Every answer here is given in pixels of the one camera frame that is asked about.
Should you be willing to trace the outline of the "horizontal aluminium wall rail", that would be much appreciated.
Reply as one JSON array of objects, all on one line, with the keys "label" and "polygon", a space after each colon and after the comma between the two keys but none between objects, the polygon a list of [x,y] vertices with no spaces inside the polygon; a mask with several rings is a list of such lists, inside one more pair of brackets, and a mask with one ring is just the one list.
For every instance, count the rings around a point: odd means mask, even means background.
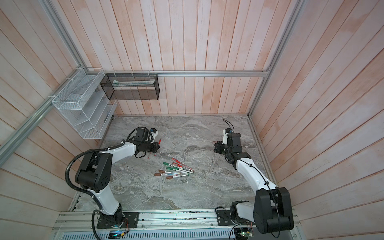
[{"label": "horizontal aluminium wall rail", "polygon": [[105,74],[143,74],[157,75],[158,77],[266,77],[269,71],[246,70],[246,71],[106,71]]}]

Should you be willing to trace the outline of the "upper green marker pen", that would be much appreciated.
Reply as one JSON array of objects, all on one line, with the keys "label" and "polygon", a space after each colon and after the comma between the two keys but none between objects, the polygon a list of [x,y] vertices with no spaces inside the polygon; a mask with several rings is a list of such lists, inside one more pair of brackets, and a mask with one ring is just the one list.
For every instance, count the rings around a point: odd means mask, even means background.
[{"label": "upper green marker pen", "polygon": [[179,169],[183,169],[183,170],[189,170],[189,171],[192,171],[192,169],[187,168],[187,167],[183,167],[182,165],[179,165],[179,164],[169,164],[169,163],[166,163],[166,162],[163,162],[163,164],[164,164],[165,166],[170,166],[170,167],[173,167],[173,168],[179,168]]}]

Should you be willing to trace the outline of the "lower green marker pen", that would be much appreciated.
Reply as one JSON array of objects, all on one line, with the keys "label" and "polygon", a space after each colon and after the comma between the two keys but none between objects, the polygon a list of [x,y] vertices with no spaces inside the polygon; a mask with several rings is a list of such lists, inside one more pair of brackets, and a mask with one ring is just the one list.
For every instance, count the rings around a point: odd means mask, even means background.
[{"label": "lower green marker pen", "polygon": [[193,171],[184,170],[184,169],[176,168],[176,167],[166,167],[166,169],[170,170],[170,171],[177,171],[177,172],[183,172],[183,173],[187,173],[187,174],[194,174]]}]

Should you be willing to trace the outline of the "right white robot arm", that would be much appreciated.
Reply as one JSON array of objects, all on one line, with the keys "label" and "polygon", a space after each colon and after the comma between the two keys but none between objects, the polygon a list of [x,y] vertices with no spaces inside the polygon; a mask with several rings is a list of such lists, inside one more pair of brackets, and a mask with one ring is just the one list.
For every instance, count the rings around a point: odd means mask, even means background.
[{"label": "right white robot arm", "polygon": [[254,202],[237,201],[230,207],[232,221],[238,225],[251,222],[262,234],[278,233],[294,228],[289,191],[272,183],[243,151],[241,135],[232,129],[223,130],[223,140],[215,143],[215,153],[238,171],[255,193]]}]

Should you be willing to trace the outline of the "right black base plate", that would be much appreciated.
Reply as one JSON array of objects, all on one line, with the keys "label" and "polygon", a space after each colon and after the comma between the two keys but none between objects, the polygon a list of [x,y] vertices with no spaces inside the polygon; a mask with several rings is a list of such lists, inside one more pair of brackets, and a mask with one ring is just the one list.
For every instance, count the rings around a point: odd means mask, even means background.
[{"label": "right black base plate", "polygon": [[218,226],[235,226],[236,224],[232,220],[232,213],[230,210],[224,208],[216,208],[215,213],[217,215]]}]

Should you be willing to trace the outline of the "green marker pen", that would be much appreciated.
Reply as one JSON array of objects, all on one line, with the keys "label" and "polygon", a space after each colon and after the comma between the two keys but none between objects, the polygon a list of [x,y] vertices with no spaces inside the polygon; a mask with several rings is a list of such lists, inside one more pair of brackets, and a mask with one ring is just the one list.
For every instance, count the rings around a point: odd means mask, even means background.
[{"label": "green marker pen", "polygon": [[163,164],[164,164],[165,166],[170,166],[170,167],[173,167],[173,168],[179,168],[179,169],[183,169],[183,170],[189,170],[189,171],[192,171],[192,169],[187,168],[187,167],[183,167],[182,165],[179,165],[179,164],[169,164],[169,163],[166,163],[166,162],[163,162]]},{"label": "green marker pen", "polygon": [[183,172],[183,173],[187,173],[187,174],[194,174],[193,171],[184,170],[184,169],[176,168],[176,167],[166,167],[166,169],[170,170],[170,171],[177,171],[177,172]]}]

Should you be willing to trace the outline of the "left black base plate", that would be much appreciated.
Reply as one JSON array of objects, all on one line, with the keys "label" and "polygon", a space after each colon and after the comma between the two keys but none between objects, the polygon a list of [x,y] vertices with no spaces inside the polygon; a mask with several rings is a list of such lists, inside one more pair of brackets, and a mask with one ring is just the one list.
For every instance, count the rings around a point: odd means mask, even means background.
[{"label": "left black base plate", "polygon": [[139,221],[139,212],[116,212],[113,216],[101,214],[97,228],[98,229],[119,229],[130,228],[135,229]]}]

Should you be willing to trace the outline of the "lower brown marker pen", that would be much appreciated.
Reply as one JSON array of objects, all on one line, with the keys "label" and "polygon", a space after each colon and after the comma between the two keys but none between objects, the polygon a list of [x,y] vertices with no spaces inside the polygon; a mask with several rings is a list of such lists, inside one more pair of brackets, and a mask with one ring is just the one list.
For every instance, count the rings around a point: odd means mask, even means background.
[{"label": "lower brown marker pen", "polygon": [[174,176],[167,176],[166,179],[175,179],[175,178],[181,178],[181,177],[188,177],[189,175],[174,175]]}]

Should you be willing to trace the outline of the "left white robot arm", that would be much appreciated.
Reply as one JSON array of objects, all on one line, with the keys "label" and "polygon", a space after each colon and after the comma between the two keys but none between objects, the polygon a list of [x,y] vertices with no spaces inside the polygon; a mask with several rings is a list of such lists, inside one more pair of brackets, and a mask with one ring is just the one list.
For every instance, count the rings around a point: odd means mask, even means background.
[{"label": "left white robot arm", "polygon": [[75,182],[81,191],[91,196],[100,210],[100,219],[114,228],[124,220],[122,205],[115,199],[111,187],[112,165],[124,158],[143,158],[156,153],[160,144],[155,141],[158,131],[154,128],[135,128],[120,144],[83,153],[83,160],[76,173]]}]

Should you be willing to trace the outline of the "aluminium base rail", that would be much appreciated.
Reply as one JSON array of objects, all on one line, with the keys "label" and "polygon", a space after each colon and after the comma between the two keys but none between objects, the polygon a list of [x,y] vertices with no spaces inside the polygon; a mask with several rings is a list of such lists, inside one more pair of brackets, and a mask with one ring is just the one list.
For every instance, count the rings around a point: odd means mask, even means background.
[{"label": "aluminium base rail", "polygon": [[255,224],[218,226],[214,209],[139,211],[135,229],[98,229],[92,212],[63,212],[51,240],[304,240],[297,217],[290,231],[261,234]]}]

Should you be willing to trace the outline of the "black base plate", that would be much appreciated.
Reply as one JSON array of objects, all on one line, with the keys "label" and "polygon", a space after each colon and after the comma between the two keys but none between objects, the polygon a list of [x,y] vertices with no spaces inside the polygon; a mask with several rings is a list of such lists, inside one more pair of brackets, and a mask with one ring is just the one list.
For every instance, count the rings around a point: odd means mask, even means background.
[{"label": "black base plate", "polygon": [[230,210],[224,208],[216,208],[215,213],[217,215],[218,226],[235,226],[236,224],[232,220],[232,213]]},{"label": "black base plate", "polygon": [[119,229],[130,228],[135,229],[139,221],[139,212],[116,212],[113,216],[101,214],[97,228],[98,229]]}]

